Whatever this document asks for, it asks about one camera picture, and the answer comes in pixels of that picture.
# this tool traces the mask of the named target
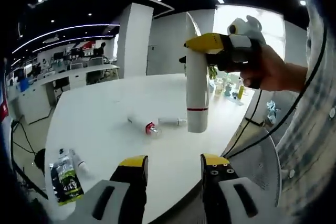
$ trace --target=desk drawer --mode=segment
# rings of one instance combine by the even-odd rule
[[[86,73],[78,73],[78,74],[74,74],[72,76],[69,76],[69,82],[77,82],[77,81],[82,81],[82,80],[86,80]]]
[[[86,80],[79,80],[70,83],[70,90],[86,86]]]

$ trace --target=person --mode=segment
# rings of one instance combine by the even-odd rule
[[[42,71],[47,71],[49,68],[49,63],[46,61],[46,59],[42,60]]]
[[[98,56],[104,56],[104,47],[106,46],[106,43],[103,42],[100,47],[98,48]]]
[[[260,79],[262,90],[301,92],[318,61],[324,26],[314,0],[306,0],[310,23],[307,38],[308,67],[285,63],[270,47],[261,50],[258,69],[241,71],[244,85]],[[294,169],[293,178],[283,178],[280,206],[287,214],[307,214],[310,205],[330,181],[336,161],[336,43],[334,31],[327,28],[326,46],[319,69],[300,100],[292,122],[276,146],[282,169]]]

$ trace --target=white table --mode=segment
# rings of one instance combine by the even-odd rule
[[[88,72],[112,69],[116,71],[118,77],[118,68],[118,66],[112,64],[105,64],[52,74],[34,82],[24,92],[19,92],[14,87],[10,87],[14,90],[8,92],[8,103],[12,111],[18,111],[15,113],[16,117],[19,118],[20,115],[24,115],[26,122],[30,124],[49,116],[51,106],[56,102],[54,81],[69,78],[70,90],[73,90],[86,86],[86,74]]]
[[[130,113],[184,117],[186,78],[183,74],[136,77],[104,82],[66,92],[51,119],[45,156],[45,182],[49,215],[65,219],[75,202],[59,207],[53,193],[49,164],[60,148],[74,148],[87,163],[92,178],[80,173],[84,191],[102,179],[109,180],[127,157],[149,156],[147,203],[143,223],[149,223],[174,206],[201,179],[202,153],[222,154],[241,123],[253,96],[243,96],[244,105],[211,96],[208,128],[202,134],[183,127],[164,127],[155,139],[127,121]]]

